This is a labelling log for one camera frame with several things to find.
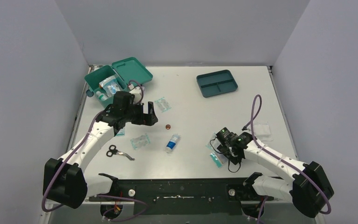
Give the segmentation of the blue cotton swab bag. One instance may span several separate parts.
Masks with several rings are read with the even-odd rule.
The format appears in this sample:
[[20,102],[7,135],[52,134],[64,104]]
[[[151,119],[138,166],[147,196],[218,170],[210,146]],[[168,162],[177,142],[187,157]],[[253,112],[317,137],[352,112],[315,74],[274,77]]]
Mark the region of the blue cotton swab bag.
[[103,83],[102,89],[104,89],[104,90],[105,90],[105,86],[107,86],[107,85],[110,85],[110,84],[116,84],[116,85],[118,85],[117,79],[116,79],[114,76],[108,77],[108,78],[104,79],[104,80],[101,81],[101,82]]

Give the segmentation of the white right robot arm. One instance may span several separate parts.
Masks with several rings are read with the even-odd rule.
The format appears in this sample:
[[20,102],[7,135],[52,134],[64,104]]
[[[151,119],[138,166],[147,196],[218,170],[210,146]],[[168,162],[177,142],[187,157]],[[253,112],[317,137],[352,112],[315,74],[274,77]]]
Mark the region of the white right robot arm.
[[276,178],[254,172],[243,183],[244,194],[250,200],[268,196],[293,203],[303,215],[315,218],[334,195],[323,167],[311,162],[287,157],[267,146],[248,132],[240,135],[221,129],[215,136],[219,153],[233,164],[253,161],[277,175]]

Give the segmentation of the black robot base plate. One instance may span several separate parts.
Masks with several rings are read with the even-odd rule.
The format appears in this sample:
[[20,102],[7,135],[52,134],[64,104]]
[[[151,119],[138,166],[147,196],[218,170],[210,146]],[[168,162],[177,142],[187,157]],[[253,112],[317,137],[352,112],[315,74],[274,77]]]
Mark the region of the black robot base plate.
[[209,215],[242,213],[257,217],[263,196],[245,178],[118,180],[109,193],[91,201],[133,205],[134,215]]

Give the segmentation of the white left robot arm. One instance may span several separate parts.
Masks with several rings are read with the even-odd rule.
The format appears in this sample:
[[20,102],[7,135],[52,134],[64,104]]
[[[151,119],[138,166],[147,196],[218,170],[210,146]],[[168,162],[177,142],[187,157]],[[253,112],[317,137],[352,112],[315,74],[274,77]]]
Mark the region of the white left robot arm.
[[135,95],[126,91],[115,94],[113,102],[100,111],[93,119],[85,136],[67,153],[58,159],[49,159],[44,166],[42,209],[46,200],[60,206],[78,208],[87,197],[101,194],[106,200],[119,197],[120,188],[115,185],[117,178],[105,173],[85,177],[87,166],[126,123],[152,126],[157,123],[153,102],[149,101],[148,111],[144,104],[134,101]]

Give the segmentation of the small white plastic bottle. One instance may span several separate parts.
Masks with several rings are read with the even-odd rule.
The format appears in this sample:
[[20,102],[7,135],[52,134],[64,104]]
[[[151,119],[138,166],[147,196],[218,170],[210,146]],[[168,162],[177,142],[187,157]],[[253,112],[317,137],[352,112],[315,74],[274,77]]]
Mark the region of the small white plastic bottle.
[[100,101],[105,101],[105,100],[107,100],[107,99],[109,98],[109,97],[107,97],[106,94],[104,94],[104,93],[102,93],[102,92],[100,92],[100,91],[96,91],[95,94],[96,94],[97,98],[98,98]]

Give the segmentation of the blue packet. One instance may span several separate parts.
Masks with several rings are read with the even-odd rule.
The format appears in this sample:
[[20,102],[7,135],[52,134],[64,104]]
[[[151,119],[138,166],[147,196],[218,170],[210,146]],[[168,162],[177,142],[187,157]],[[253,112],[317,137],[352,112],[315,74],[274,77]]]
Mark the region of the blue packet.
[[112,97],[114,96],[118,91],[121,91],[120,86],[116,85],[116,84],[110,84],[105,86],[105,91],[107,92],[107,94]]

